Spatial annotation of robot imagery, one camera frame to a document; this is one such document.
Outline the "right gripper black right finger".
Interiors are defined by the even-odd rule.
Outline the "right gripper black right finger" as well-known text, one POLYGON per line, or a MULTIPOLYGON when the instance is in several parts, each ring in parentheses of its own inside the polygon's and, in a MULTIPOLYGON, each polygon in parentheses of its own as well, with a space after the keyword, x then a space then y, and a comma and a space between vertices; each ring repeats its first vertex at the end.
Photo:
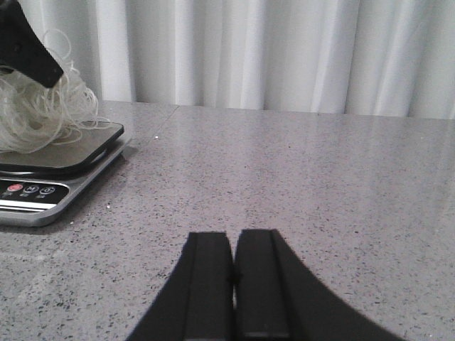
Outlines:
POLYGON ((273 229, 244 229, 235 253, 239 340, 398 340, 329 290, 273 229))

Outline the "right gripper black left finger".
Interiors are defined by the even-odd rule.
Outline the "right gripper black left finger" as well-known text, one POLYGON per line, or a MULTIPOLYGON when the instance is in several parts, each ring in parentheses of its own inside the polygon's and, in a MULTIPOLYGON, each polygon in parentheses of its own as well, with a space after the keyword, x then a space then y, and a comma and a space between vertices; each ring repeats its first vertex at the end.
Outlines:
POLYGON ((223 232, 191 232, 181 257, 128 340, 231 340, 233 262, 223 232))

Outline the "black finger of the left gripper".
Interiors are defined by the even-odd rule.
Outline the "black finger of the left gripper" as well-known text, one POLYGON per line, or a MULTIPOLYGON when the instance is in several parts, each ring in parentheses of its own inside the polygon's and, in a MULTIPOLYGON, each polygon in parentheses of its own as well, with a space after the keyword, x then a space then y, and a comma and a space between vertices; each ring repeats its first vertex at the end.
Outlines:
POLYGON ((52 88, 63 70, 33 32, 18 1, 1 2, 1 74, 17 71, 52 88))

